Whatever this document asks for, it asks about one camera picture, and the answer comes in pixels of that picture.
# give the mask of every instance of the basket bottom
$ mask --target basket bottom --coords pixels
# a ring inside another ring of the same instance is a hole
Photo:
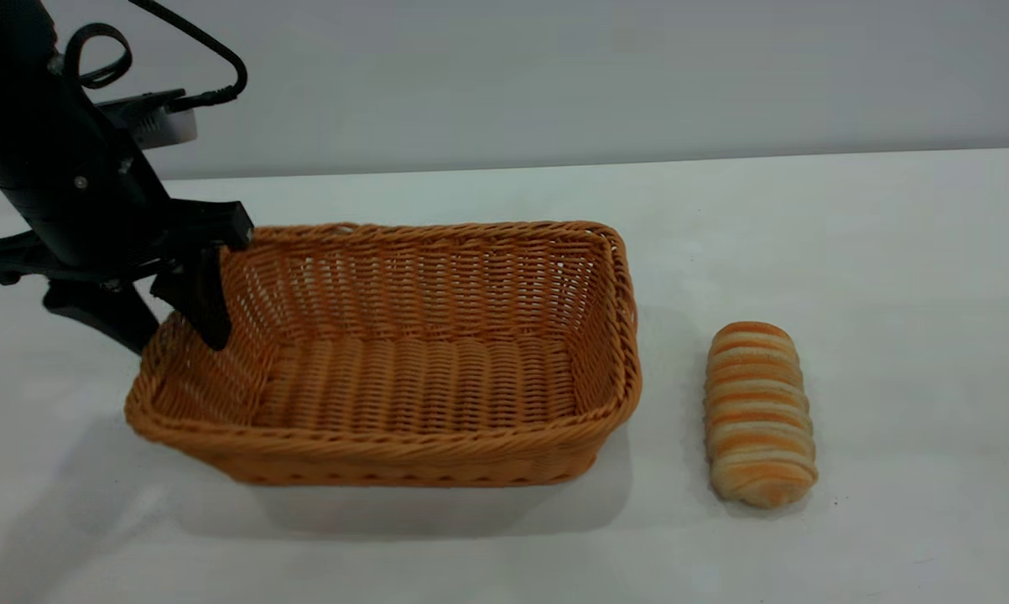
[[[484,432],[576,412],[569,349],[544,334],[287,345],[256,407],[255,427],[347,435]]]
[[[522,466],[509,467],[509,463],[496,462],[492,466],[465,467],[461,472],[443,467],[394,467],[394,469],[372,469],[361,464],[335,462],[287,462],[286,471],[277,473],[274,463],[254,463],[252,460],[202,458],[203,462],[216,466],[228,474],[233,481],[262,486],[358,486],[358,487],[445,487],[445,488],[487,488],[527,487],[533,485],[554,485],[558,482],[573,481],[585,474],[593,462],[596,451],[587,457],[557,458],[546,466],[531,469],[528,462],[517,462]]]

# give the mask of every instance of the wicker basket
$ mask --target wicker basket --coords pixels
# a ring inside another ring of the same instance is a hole
[[[125,413],[237,481],[568,481],[639,401],[624,242],[596,223],[262,228],[221,275],[228,348],[172,315]]]

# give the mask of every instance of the robotic arm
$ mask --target robotic arm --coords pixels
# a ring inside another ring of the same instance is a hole
[[[235,53],[152,0],[131,0],[220,53],[236,84],[188,97],[147,93],[95,106],[132,65],[124,36],[91,23],[57,50],[39,0],[0,0],[0,188],[31,230],[0,240],[0,282],[40,274],[43,307],[142,352],[157,321],[132,283],[157,275],[151,293],[170,303],[220,351],[231,332],[221,289],[220,246],[246,247],[252,225],[239,202],[172,199],[143,148],[195,137],[195,107],[230,101],[246,85]],[[91,37],[116,38],[124,54],[80,73]]]

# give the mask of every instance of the striped bread roll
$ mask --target striped bread roll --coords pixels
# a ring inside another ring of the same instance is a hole
[[[706,366],[706,452],[719,496],[758,507],[798,501],[817,479],[810,401],[791,338],[762,322],[719,330]]]

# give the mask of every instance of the basket rim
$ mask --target basket rim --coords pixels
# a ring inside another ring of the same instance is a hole
[[[543,424],[515,428],[484,430],[484,432],[447,432],[435,435],[408,435],[408,433],[366,432],[348,433],[302,428],[258,428],[214,424],[214,421],[172,419],[153,405],[166,379],[165,365],[172,362],[166,349],[180,344],[187,337],[194,337],[178,313],[173,313],[143,351],[139,374],[132,383],[125,400],[125,416],[129,425],[148,440],[172,447],[199,452],[232,452],[233,439],[252,443],[253,452],[320,452],[327,450],[338,455],[374,455],[380,458],[404,457],[416,459],[420,455],[434,456],[454,450],[462,444],[467,452],[473,448],[484,454],[492,452],[532,450],[554,445],[585,443],[607,437],[620,424],[626,421],[639,402],[642,390],[642,371],[638,356],[638,310],[631,287],[627,252],[623,238],[610,227],[598,222],[496,222],[466,223],[466,225],[428,227],[382,227],[357,225],[353,222],[327,223],[317,226],[270,226],[255,229],[252,246],[263,244],[305,243],[306,240],[402,242],[424,241],[428,233],[440,231],[442,238],[451,241],[466,238],[502,237],[532,238],[547,236],[596,237],[603,242],[606,260],[612,264],[614,293],[611,311],[614,312],[614,340],[612,353],[614,399],[606,405],[573,416],[558,417]]]

